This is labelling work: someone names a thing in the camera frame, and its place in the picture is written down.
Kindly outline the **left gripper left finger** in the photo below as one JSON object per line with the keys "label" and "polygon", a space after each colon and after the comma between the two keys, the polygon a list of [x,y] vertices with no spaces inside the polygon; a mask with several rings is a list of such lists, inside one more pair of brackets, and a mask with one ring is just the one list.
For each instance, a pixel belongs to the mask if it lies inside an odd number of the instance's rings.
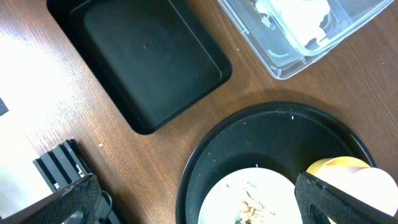
{"label": "left gripper left finger", "polygon": [[94,223],[102,197],[97,177],[88,174],[33,205],[1,220],[10,223]]}

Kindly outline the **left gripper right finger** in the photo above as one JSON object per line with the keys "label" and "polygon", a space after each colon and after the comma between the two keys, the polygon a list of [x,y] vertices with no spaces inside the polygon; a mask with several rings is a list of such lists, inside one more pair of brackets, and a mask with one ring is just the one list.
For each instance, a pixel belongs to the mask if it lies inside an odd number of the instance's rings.
{"label": "left gripper right finger", "polygon": [[397,219],[308,172],[298,175],[295,198],[305,224],[397,224]]}

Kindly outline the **yellow bowl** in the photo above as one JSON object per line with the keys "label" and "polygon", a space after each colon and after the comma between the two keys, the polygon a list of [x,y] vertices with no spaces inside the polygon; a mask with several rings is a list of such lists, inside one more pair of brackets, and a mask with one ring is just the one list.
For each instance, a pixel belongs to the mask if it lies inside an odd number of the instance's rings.
{"label": "yellow bowl", "polygon": [[370,167],[361,159],[342,156],[320,159],[314,162],[307,172],[348,194],[353,188],[355,173]]}

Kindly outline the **pink cup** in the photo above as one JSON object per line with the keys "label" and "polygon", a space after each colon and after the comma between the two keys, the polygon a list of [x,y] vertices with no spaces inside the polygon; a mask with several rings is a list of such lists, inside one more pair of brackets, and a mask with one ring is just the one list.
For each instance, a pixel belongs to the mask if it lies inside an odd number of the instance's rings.
{"label": "pink cup", "polygon": [[392,217],[397,212],[397,184],[382,169],[370,167],[355,173],[348,194]]}

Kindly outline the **peanut shells and rice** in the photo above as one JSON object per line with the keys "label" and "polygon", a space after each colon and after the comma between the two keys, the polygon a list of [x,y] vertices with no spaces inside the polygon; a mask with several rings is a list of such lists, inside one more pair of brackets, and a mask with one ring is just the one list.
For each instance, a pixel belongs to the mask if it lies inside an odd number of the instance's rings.
{"label": "peanut shells and rice", "polygon": [[261,224],[275,221],[277,214],[266,204],[261,191],[252,184],[233,186],[226,184],[228,192],[232,194],[233,210],[237,212],[235,224]]}

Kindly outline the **grey round plate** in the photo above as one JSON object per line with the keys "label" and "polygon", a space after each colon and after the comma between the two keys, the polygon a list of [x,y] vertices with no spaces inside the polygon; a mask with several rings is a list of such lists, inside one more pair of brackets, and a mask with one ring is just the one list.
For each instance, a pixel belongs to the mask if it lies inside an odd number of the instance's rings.
{"label": "grey round plate", "polygon": [[302,224],[295,186],[265,168],[237,170],[218,181],[206,195],[198,224]]}

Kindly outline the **white tissue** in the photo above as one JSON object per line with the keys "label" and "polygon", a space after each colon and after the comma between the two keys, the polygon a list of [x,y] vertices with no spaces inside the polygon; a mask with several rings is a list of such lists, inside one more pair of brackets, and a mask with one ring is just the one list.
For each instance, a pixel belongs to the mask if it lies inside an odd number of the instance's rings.
{"label": "white tissue", "polygon": [[258,12],[277,19],[294,47],[326,38],[320,25],[331,10],[327,0],[258,0],[255,6]]}

